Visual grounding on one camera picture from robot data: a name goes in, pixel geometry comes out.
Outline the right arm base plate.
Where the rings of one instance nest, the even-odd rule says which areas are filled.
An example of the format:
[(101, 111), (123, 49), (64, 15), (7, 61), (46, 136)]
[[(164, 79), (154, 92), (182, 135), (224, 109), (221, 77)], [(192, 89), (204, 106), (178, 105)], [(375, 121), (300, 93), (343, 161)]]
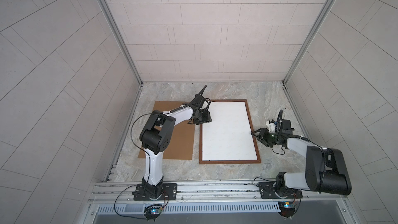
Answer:
[(260, 191), (261, 198), (264, 199), (301, 199), (303, 194), (298, 189), (280, 187), (277, 188), (275, 182), (260, 182), (258, 183), (258, 188)]

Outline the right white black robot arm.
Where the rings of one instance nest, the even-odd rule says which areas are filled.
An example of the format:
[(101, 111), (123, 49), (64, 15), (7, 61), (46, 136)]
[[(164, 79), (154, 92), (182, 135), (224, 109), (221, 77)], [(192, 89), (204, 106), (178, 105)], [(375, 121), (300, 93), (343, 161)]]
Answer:
[(291, 150), (305, 158), (305, 170), (299, 173), (280, 172), (273, 188), (279, 198), (287, 198), (295, 191), (316, 191), (348, 196), (352, 185), (343, 153), (335, 148), (315, 144), (309, 138), (295, 135), (291, 121), (278, 118), (266, 123), (251, 133), (268, 148), (280, 145), (283, 150)]

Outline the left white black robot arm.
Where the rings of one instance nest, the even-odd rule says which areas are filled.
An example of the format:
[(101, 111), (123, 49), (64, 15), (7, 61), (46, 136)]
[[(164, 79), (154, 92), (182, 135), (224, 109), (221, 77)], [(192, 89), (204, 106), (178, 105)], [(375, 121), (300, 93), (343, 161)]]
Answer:
[(174, 127), (185, 121), (189, 125), (211, 122), (209, 111), (211, 99), (203, 96), (206, 88), (204, 86), (199, 93), (195, 94), (191, 102), (182, 104), (178, 108), (163, 112), (154, 110), (140, 116), (140, 118), (149, 117), (140, 133), (142, 145), (135, 144), (145, 153), (146, 158), (145, 175), (141, 183), (144, 196), (157, 199), (162, 194), (163, 153), (171, 142)]

